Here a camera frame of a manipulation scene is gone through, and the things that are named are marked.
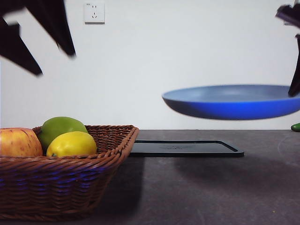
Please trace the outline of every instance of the wall socket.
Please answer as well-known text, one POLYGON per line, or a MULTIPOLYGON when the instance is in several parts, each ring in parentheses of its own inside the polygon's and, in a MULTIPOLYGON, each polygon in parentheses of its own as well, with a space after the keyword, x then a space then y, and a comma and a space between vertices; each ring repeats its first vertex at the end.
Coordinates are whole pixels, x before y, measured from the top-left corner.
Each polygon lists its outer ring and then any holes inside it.
POLYGON ((105 23, 105 4, 102 2, 85 3, 84 22, 86 24, 105 23))

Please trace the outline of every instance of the blue frying pan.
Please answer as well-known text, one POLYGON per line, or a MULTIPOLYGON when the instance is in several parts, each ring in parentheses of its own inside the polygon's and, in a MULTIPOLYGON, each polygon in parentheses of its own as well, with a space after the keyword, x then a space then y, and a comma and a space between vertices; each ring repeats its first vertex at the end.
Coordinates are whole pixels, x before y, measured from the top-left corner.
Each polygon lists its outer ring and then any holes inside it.
POLYGON ((165 103, 184 115, 216 120, 256 120, 300 110, 300 94, 288 95, 289 86, 220 85, 172 90, 165 103))

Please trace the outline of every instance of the dark countertop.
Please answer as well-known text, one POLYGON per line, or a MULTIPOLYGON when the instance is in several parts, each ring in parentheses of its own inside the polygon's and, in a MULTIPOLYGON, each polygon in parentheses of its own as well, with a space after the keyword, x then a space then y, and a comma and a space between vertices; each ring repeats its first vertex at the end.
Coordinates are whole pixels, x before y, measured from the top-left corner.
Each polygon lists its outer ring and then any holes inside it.
POLYGON ((138 139, 221 140, 243 150, 245 156, 129 157, 92 216, 56 224, 300 224, 300 133, 141 130, 138 139))

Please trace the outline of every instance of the brown wicker basket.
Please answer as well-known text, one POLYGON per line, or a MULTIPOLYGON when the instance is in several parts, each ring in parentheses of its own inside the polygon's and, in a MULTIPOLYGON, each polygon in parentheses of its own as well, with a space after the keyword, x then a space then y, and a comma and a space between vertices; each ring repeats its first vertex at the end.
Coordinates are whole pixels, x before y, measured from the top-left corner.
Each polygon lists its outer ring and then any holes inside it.
MULTIPOLYGON (((0 156, 0 219, 65 221, 89 216, 139 129, 86 126, 97 154, 71 157, 0 156)), ((38 134, 40 127, 33 128, 38 134)))

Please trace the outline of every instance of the yellow lemon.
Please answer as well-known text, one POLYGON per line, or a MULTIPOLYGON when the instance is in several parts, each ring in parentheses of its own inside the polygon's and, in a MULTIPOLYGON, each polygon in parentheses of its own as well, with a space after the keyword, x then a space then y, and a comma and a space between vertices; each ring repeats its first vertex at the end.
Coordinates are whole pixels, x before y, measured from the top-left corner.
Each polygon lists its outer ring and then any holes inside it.
POLYGON ((47 156, 93 155, 97 153, 93 137, 82 131, 67 132, 57 136, 47 149, 47 156))

